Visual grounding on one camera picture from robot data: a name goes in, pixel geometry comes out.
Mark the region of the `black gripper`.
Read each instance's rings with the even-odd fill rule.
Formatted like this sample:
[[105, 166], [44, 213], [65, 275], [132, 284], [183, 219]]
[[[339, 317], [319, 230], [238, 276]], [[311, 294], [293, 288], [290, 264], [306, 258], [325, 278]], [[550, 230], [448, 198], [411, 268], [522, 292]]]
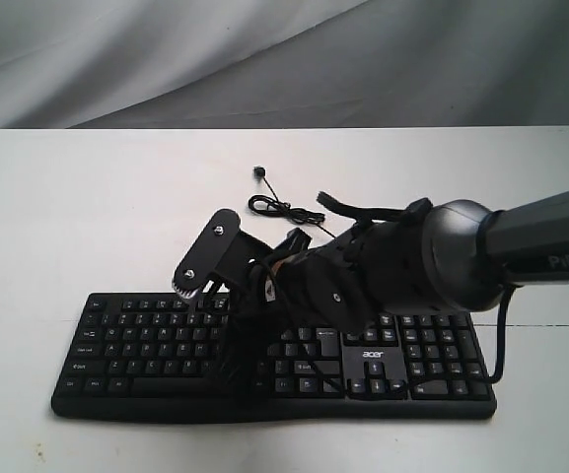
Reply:
[[[422, 236], [431, 204], [404, 209], [327, 204], [354, 225], [315, 248], [272, 254], [276, 299], [296, 323], [360, 333], [382, 311], [437, 312], [437, 292], [426, 273]], [[274, 342], [274, 302], [244, 300], [228, 315], [207, 382], [237, 405], [256, 402], [258, 362]]]

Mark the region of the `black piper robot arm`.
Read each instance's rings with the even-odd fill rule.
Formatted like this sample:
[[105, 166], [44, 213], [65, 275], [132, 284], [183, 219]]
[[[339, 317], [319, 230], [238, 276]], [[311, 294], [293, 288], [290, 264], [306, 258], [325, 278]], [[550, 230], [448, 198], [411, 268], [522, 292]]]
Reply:
[[358, 336], [383, 312], [447, 315], [496, 308], [505, 317], [529, 284], [569, 285], [569, 192], [510, 210], [471, 200], [402, 209], [319, 203], [352, 226], [321, 246], [294, 230], [270, 246], [217, 211], [200, 236], [200, 279], [226, 286], [233, 311], [207, 371], [219, 391], [253, 395], [257, 362], [289, 329]]

